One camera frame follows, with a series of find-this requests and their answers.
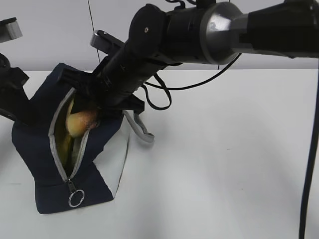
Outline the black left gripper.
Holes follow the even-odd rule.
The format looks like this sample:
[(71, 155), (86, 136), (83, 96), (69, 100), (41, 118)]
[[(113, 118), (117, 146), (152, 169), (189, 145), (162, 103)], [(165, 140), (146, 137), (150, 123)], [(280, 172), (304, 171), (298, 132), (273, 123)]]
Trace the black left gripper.
[(19, 67), (12, 68), (9, 60), (0, 55), (0, 115), (31, 125), (34, 123), (34, 108), (23, 89), (28, 79)]

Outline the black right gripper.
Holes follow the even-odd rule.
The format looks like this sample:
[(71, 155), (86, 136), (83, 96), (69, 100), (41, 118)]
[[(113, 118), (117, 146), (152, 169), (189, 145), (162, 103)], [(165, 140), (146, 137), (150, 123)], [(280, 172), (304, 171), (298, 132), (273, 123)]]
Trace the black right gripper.
[(93, 73), (63, 69), (59, 81), (75, 88), (102, 109), (123, 108), (122, 102), (158, 71), (180, 63), (160, 52), (169, 19), (174, 10), (164, 12), (146, 4), (134, 15), (128, 40), (98, 65)]

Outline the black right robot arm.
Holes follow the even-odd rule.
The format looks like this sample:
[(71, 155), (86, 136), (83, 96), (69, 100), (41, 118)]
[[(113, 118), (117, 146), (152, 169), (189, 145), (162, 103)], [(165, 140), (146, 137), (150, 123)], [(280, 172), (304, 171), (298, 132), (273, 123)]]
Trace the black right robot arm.
[(105, 113), (140, 114), (144, 102), (134, 92), (168, 66), (226, 65), (241, 53), (318, 58), (319, 4), (286, 0), (247, 14), (214, 0), (169, 12), (147, 4), (134, 15), (127, 41), (99, 30), (92, 45), (106, 53), (98, 67), (92, 73), (66, 68), (59, 79)]

